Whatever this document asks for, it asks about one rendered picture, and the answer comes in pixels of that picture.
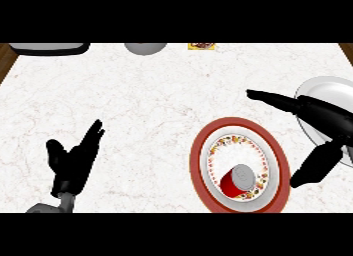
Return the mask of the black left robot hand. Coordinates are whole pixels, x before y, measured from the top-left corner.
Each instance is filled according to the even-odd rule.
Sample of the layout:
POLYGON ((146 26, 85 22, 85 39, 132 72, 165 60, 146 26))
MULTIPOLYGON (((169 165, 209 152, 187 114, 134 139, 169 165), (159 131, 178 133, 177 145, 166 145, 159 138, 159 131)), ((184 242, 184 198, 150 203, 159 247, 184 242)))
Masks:
POLYGON ((70 193, 75 196, 82 193, 98 156, 104 133, 103 121, 97 120, 81 144, 70 151, 65 149, 59 140, 51 139, 47 142, 48 163, 56 173, 51 191, 51 195, 56 198, 65 193, 70 193))

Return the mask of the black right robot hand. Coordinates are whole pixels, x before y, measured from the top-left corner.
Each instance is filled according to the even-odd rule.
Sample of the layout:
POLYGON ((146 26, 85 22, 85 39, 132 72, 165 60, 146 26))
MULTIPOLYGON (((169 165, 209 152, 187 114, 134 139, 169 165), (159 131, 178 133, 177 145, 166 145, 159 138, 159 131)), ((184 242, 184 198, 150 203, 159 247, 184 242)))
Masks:
POLYGON ((305 95, 292 98, 265 91, 248 90, 248 97, 290 112, 332 138, 316 147, 301 169, 293 174, 290 186, 298 188, 308 183, 321 182, 344 158, 342 148, 345 146, 353 148, 353 113, 305 95))

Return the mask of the plain white plate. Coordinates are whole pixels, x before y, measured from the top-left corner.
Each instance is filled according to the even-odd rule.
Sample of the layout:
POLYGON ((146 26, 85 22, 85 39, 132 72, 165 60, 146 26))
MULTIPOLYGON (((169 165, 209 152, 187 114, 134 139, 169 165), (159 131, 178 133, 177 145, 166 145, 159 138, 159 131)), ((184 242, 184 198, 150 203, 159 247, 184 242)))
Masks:
MULTIPOLYGON (((321 99, 353 113, 353 82, 351 80, 333 76, 316 77, 304 82, 296 91, 295 98, 301 95, 321 99)), ((301 118, 298 118, 298 122, 317 146, 333 140, 301 118)), ((353 167, 347 146, 344 146, 342 151, 344 158, 341 163, 353 167)))

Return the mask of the red rimmed floral plate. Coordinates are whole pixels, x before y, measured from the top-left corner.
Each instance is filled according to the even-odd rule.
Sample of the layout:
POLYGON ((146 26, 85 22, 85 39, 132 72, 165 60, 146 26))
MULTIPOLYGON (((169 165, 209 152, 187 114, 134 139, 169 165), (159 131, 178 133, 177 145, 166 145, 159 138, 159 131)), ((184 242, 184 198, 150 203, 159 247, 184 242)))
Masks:
POLYGON ((212 212, 282 212, 290 194, 290 168, 265 128, 245 118, 206 125, 190 154, 191 178, 212 212))

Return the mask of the red can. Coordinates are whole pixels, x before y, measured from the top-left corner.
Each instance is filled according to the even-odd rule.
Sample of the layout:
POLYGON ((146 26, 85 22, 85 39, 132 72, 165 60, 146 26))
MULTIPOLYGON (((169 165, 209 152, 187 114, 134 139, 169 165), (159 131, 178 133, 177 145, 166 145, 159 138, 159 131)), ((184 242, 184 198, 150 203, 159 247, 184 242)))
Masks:
POLYGON ((255 188, 256 176, 246 164, 233 167, 221 179, 221 190, 227 197, 236 198, 255 188))

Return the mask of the yellow box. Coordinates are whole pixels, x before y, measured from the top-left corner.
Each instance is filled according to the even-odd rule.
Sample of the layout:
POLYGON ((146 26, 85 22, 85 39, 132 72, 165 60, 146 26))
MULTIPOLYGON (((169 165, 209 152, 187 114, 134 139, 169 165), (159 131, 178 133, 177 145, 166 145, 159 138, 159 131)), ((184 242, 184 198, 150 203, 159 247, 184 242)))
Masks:
POLYGON ((189 50, 215 50, 215 43, 189 43, 189 50))

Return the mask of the grey round object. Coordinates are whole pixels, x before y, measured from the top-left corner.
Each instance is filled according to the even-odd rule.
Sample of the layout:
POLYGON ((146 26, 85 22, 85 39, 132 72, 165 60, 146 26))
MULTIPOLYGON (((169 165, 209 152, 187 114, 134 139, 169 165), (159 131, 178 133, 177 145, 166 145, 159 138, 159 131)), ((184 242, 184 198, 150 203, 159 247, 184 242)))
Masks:
POLYGON ((127 43, 125 46, 134 54, 147 56, 159 53, 165 49, 166 43, 127 43))

